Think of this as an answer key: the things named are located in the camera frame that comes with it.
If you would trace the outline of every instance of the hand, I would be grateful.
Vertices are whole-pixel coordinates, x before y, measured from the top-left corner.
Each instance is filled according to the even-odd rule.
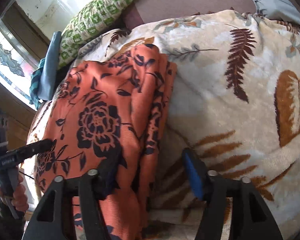
[[[23,177],[21,175],[18,176],[19,184],[16,187],[16,190],[13,193],[13,199],[11,201],[12,205],[15,206],[16,210],[26,212],[29,208],[28,197],[25,194],[26,187],[20,184],[23,182]],[[0,198],[4,204],[7,204],[4,200],[4,194],[2,189],[0,188]]]

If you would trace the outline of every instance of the cream blanket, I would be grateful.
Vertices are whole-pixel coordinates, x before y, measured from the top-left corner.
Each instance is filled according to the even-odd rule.
[[[193,239],[203,203],[180,161],[193,147],[206,165],[232,179],[250,177],[284,239],[300,230],[300,30],[291,24],[226,10],[112,30],[74,62],[105,61],[130,47],[155,44],[178,65],[161,141],[148,238]],[[38,111],[29,142],[41,138],[54,101]],[[223,238],[231,218],[228,200]]]

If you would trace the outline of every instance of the green checkered pillow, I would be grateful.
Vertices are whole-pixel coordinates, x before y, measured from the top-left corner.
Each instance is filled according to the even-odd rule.
[[[59,69],[78,55],[87,44],[119,18],[133,0],[92,0],[67,25],[62,33]]]

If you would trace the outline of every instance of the silver screw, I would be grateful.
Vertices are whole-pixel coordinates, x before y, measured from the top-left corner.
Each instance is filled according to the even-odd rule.
[[[250,183],[251,182],[251,179],[248,178],[248,177],[242,177],[241,180],[242,180],[243,183]]]
[[[88,171],[88,175],[89,175],[89,176],[94,176],[94,175],[97,175],[97,174],[98,174],[98,171],[95,170],[95,169],[92,169],[92,170],[89,170],[89,171]]]
[[[61,182],[61,181],[63,181],[63,177],[62,177],[62,176],[56,176],[56,177],[54,178],[54,181],[55,181],[55,182]]]
[[[214,170],[210,170],[210,171],[208,171],[208,175],[211,176],[211,177],[215,177],[215,176],[218,175],[218,173]]]

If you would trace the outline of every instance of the orange floral fabric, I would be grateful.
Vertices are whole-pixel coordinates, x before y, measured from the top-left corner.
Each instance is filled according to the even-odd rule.
[[[54,177],[79,177],[111,154],[121,154],[114,190],[100,201],[115,239],[135,239],[147,224],[159,141],[176,65],[152,45],[140,45],[106,62],[84,61],[60,85],[39,154],[36,182],[46,190]],[[75,225],[81,226],[78,198]]]

